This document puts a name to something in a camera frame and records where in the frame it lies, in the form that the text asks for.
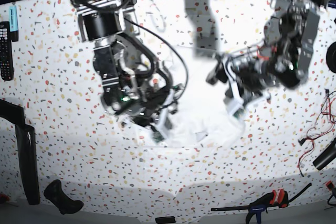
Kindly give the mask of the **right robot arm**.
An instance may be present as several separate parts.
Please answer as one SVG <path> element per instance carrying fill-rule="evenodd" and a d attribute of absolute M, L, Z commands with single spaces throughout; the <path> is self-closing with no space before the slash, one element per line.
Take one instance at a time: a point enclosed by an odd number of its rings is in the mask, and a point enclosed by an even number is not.
<path fill-rule="evenodd" d="M 94 44 L 93 67 L 102 81 L 102 105 L 115 116 L 126 115 L 165 139 L 172 124 L 177 94 L 164 63 L 136 37 L 125 31 L 124 13 L 135 0 L 71 0 L 82 41 Z"/>

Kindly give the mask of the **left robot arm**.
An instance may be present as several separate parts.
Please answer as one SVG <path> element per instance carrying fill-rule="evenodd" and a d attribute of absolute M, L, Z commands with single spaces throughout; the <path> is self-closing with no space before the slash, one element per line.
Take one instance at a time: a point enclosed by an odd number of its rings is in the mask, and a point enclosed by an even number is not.
<path fill-rule="evenodd" d="M 238 55 L 213 54 L 217 64 L 206 81 L 228 83 L 224 103 L 230 116 L 239 118 L 250 106 L 269 101 L 269 88 L 294 90 L 308 80 L 319 10 L 328 0 L 284 1 L 286 8 L 277 17 L 279 38 Z"/>

